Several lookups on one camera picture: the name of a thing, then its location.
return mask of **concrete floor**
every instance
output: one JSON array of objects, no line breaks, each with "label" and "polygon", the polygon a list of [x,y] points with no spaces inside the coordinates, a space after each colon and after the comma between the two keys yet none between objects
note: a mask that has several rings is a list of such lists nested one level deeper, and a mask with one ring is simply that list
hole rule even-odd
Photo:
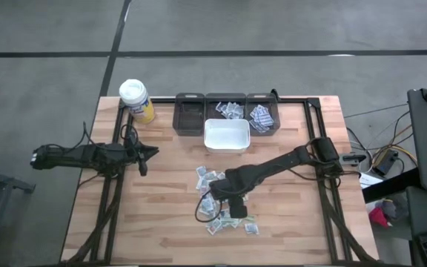
[{"label": "concrete floor", "polygon": [[[0,52],[109,51],[122,5],[122,0],[0,1]],[[380,49],[427,50],[427,0],[133,1],[120,46]],[[0,172],[37,184],[33,195],[13,194],[0,233],[0,265],[58,261],[80,170],[35,171],[30,153],[44,143],[78,141],[82,122],[90,126],[93,120],[107,61],[0,59]],[[427,88],[427,56],[117,59],[108,96],[128,78],[141,79],[152,96],[271,88],[285,95],[338,95],[344,115],[351,115],[405,103],[407,90]],[[395,108],[346,122],[367,145],[406,111]],[[408,124],[404,119],[399,129]],[[386,144],[392,131],[371,146]],[[403,146],[414,152],[411,140]],[[412,167],[408,160],[406,167]],[[398,230],[398,236],[407,235]],[[390,231],[375,233],[383,260],[408,263],[407,243],[391,239]]]}]

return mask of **wooden table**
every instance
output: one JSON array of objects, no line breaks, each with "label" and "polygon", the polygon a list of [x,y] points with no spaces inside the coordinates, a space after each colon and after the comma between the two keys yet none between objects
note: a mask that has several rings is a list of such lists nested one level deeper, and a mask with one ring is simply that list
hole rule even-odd
[{"label": "wooden table", "polygon": [[[350,152],[339,98],[320,96],[320,101],[328,136],[339,153]],[[118,97],[100,99],[92,133],[95,142],[111,141],[118,102]],[[139,175],[137,165],[127,168],[112,264],[330,263],[317,183],[288,171],[267,178],[248,195],[248,212],[256,217],[259,235],[246,234],[240,227],[211,236],[193,217],[199,200],[196,167],[224,171],[261,163],[304,145],[308,130],[302,105],[281,104],[281,128],[270,137],[251,137],[251,146],[243,154],[210,154],[202,137],[176,135],[172,104],[155,104],[155,110],[152,123],[135,127],[140,140],[159,147],[160,152],[148,161],[146,177]],[[314,175],[312,167],[295,170]],[[83,171],[82,180],[93,175],[94,171]],[[70,258],[93,230],[102,184],[99,178],[79,189],[62,260]],[[365,250],[378,258],[357,175],[342,177],[339,191],[346,225]],[[341,251],[336,229],[334,235]],[[104,241],[100,254],[105,251]]]}]

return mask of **black storage tray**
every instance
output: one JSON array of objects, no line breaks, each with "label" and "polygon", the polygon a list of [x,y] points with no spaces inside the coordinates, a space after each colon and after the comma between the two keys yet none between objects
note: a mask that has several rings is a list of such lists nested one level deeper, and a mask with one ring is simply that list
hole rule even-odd
[{"label": "black storage tray", "polygon": [[205,114],[207,119],[225,119],[225,117],[215,109],[219,102],[221,102],[222,105],[235,102],[243,106],[243,113],[245,113],[246,95],[244,93],[208,93],[205,95]]},{"label": "black storage tray", "polygon": [[245,106],[245,119],[248,121],[253,118],[250,116],[251,111],[257,106],[261,105],[268,109],[271,118],[274,120],[272,126],[269,126],[270,130],[265,133],[260,133],[253,126],[250,125],[250,135],[251,136],[272,136],[276,131],[281,127],[281,122],[279,120],[279,111],[278,111],[278,101],[274,94],[272,93],[250,93],[246,98]]},{"label": "black storage tray", "polygon": [[205,97],[201,93],[179,93],[174,105],[172,127],[179,136],[204,133]]}]

